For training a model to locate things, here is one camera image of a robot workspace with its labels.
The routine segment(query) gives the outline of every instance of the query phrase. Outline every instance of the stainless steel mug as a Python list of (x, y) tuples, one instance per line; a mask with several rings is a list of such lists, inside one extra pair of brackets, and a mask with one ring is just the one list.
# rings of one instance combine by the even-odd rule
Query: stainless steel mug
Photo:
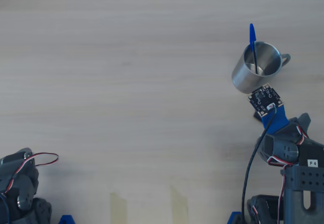
[(291, 58), (289, 54), (281, 55), (280, 52), (269, 43), (258, 41), (255, 45), (257, 48), (259, 74), (255, 73), (253, 52), (250, 46), (245, 48), (243, 55), (232, 72), (234, 86), (245, 94), (249, 94), (266, 84)]

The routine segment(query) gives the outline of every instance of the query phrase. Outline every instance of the wooden table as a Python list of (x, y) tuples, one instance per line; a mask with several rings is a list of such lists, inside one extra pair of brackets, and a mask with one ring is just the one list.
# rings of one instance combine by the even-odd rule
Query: wooden table
[[(39, 169), (52, 223), (227, 223), (262, 132), (231, 82), (251, 22), (321, 142), (324, 0), (0, 0), (1, 156), (60, 155)], [(247, 197), (280, 187), (257, 157)]]

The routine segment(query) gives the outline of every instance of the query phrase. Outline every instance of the blue bracket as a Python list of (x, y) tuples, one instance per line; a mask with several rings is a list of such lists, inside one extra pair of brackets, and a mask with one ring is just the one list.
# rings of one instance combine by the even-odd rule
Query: blue bracket
[(232, 214), (231, 214), (231, 216), (229, 217), (229, 220), (228, 220), (228, 223), (227, 223), (227, 224), (232, 224), (234, 218), (235, 218), (237, 215), (242, 215), (242, 213), (239, 212), (239, 211), (233, 211)]
[[(263, 116), (261, 118), (264, 128), (267, 127), (273, 114), (274, 114), (274, 110), (271, 110), (266, 116)], [(279, 108), (277, 108), (277, 113), (274, 116), (274, 119), (267, 131), (267, 134), (274, 134), (275, 132), (277, 132), (278, 130), (280, 130), (281, 128), (285, 127), (288, 124), (289, 124), (289, 120), (286, 117), (285, 107), (284, 105), (282, 105)]]
[(71, 215), (63, 215), (59, 224), (75, 224), (73, 217)]

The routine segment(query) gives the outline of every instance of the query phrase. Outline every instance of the black plastic bracket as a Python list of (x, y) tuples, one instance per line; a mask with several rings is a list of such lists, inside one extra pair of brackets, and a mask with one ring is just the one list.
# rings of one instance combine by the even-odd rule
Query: black plastic bracket
[(324, 168), (292, 166), (281, 170), (286, 175), (286, 189), (324, 193)]

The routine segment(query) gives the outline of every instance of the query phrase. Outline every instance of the circuit board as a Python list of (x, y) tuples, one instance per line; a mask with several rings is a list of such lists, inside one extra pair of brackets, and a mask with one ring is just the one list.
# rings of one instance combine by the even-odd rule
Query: circuit board
[(248, 100), (261, 117), (266, 116), (274, 106), (279, 108), (284, 105), (268, 83), (249, 94)]

